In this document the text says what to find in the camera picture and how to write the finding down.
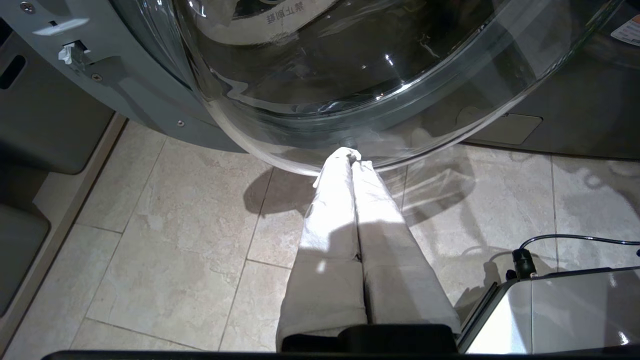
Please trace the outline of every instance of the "black cable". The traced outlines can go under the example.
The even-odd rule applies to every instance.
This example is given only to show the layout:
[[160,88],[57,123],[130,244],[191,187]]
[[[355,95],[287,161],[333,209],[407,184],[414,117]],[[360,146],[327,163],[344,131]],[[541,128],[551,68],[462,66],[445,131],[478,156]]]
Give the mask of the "black cable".
[[534,241],[538,241],[541,239],[549,239],[549,238],[593,240],[593,241],[600,241],[603,243],[611,243],[611,244],[618,244],[618,245],[640,246],[640,241],[613,240],[613,239],[607,239],[607,238],[596,238],[595,236],[572,235],[572,234],[546,234],[546,235],[534,236],[531,239],[523,242],[522,245],[520,246],[520,249],[524,249],[525,246],[527,246],[528,244]]

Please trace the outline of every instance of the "tile floor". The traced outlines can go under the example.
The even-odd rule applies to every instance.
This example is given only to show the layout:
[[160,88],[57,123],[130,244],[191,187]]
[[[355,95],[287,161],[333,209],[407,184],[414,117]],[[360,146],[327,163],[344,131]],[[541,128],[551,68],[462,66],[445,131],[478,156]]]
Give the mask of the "tile floor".
[[[640,164],[457,145],[382,174],[464,318],[543,233],[640,235]],[[129,122],[4,355],[273,351],[313,179]],[[541,273],[640,265],[635,249],[531,245]]]

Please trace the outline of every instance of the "power cord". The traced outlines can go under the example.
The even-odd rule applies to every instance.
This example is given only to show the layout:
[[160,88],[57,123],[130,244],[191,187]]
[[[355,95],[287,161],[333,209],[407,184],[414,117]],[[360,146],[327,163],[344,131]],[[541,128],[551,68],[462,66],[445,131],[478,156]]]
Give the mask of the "power cord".
[[[580,240],[591,240],[591,241],[599,241],[603,243],[611,243],[617,245],[632,245],[632,246],[640,246],[640,241],[624,241],[624,240],[613,240],[607,238],[597,238],[595,236],[585,236],[585,235],[573,235],[573,234],[546,234],[534,236],[533,238],[525,241],[522,245],[514,250],[511,255],[513,256],[513,266],[514,270],[507,271],[507,280],[512,279],[530,279],[532,275],[536,273],[536,267],[533,264],[533,257],[531,253],[525,249],[525,247],[538,240],[549,239],[549,238],[568,238],[568,239],[580,239]],[[636,251],[636,255],[640,256],[640,249]]]

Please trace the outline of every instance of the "folded white cloth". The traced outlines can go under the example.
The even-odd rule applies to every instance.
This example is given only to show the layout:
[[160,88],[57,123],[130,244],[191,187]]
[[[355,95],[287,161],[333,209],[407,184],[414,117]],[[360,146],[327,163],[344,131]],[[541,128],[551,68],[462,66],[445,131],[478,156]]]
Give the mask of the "folded white cloth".
[[443,323],[460,332],[458,315],[371,162],[340,148],[314,186],[280,309],[278,350],[290,335],[336,336],[365,323]]

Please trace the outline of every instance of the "washing machine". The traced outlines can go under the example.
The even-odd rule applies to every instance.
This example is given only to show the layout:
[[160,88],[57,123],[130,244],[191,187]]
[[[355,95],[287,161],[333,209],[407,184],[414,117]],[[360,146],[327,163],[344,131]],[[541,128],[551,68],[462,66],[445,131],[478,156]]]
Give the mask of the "washing machine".
[[633,0],[0,4],[130,119],[307,175],[341,146],[385,170],[466,138],[640,158],[639,14]]

